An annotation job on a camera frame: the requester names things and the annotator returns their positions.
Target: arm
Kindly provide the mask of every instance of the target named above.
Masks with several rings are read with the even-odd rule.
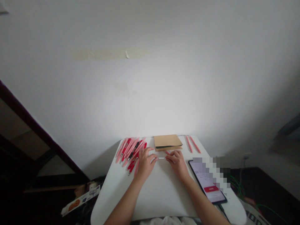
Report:
[[[181,151],[173,151],[166,156],[175,174],[189,193],[195,210],[204,225],[230,225],[225,217],[214,207],[198,184],[190,177]]]
[[[157,161],[157,155],[152,154],[148,156],[149,151],[153,148],[145,148],[140,156],[140,164],[138,167],[138,172],[136,177],[132,180],[129,188],[114,208],[112,213],[109,215],[108,219],[104,225],[127,225],[130,224],[132,215],[134,212],[135,205],[137,203],[138,194],[140,190],[149,177],[150,173],[153,170],[155,162]]]

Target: black pen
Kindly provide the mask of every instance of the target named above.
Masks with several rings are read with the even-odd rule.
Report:
[[[134,147],[134,149],[133,149],[132,152],[130,153],[129,158],[128,158],[127,161],[129,161],[129,160],[131,159],[131,157],[132,157],[133,154],[134,154],[134,151],[137,149],[137,147],[138,147],[139,144],[140,144],[140,142],[137,142],[136,146]]]

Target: pile of pens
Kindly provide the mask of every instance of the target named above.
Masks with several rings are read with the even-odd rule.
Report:
[[[129,166],[127,167],[127,170],[129,170],[128,176],[131,174],[135,164],[137,164],[137,166],[135,167],[134,176],[136,176],[136,173],[138,172],[139,152],[147,147],[147,142],[145,142],[145,139],[146,138],[143,138],[142,140],[139,140],[139,138],[135,139],[133,137],[126,138],[116,155],[116,163],[118,163],[121,159],[120,164],[122,164],[122,167],[129,162]]]

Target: door frame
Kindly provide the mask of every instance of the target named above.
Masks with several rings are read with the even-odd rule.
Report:
[[[82,172],[76,163],[65,153],[65,151],[44,131],[44,129],[33,119],[24,106],[16,99],[11,91],[0,80],[0,98],[39,136],[56,154],[84,181],[90,179]]]

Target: red button on screen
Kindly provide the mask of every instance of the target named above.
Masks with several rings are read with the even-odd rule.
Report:
[[[205,192],[213,192],[213,191],[218,191],[218,187],[217,186],[211,186],[211,187],[205,187],[204,191]]]

